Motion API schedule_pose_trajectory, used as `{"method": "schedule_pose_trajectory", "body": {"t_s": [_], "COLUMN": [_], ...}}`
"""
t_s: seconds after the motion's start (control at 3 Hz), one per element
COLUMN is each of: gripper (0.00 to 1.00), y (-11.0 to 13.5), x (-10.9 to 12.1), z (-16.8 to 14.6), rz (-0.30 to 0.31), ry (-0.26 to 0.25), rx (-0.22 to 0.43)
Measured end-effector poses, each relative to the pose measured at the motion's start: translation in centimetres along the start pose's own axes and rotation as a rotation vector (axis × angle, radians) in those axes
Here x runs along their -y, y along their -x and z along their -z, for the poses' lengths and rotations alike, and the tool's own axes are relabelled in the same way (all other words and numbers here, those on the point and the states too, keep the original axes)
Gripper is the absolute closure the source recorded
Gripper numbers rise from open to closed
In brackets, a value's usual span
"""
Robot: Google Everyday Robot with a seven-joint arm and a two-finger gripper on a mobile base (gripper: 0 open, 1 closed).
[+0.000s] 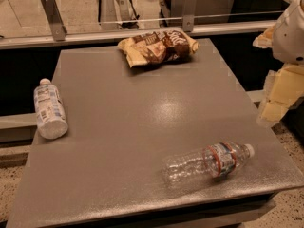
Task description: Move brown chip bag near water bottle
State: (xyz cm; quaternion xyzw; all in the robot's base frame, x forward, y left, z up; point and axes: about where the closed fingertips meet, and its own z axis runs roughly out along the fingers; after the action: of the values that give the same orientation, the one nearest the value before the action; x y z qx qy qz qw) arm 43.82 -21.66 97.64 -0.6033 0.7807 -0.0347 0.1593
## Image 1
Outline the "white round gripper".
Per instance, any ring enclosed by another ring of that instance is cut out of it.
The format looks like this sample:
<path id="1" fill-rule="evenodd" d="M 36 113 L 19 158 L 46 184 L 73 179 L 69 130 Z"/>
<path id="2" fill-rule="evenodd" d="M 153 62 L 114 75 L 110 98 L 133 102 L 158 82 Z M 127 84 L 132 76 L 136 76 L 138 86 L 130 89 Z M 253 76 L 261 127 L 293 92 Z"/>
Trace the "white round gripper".
<path id="1" fill-rule="evenodd" d="M 284 64 L 278 72 L 270 70 L 264 82 L 264 96 L 256 122 L 264 127 L 272 127 L 304 96 L 303 0 L 293 0 L 275 26 L 267 28 L 255 38 L 253 46 L 271 48 L 277 60 L 289 63 Z"/>

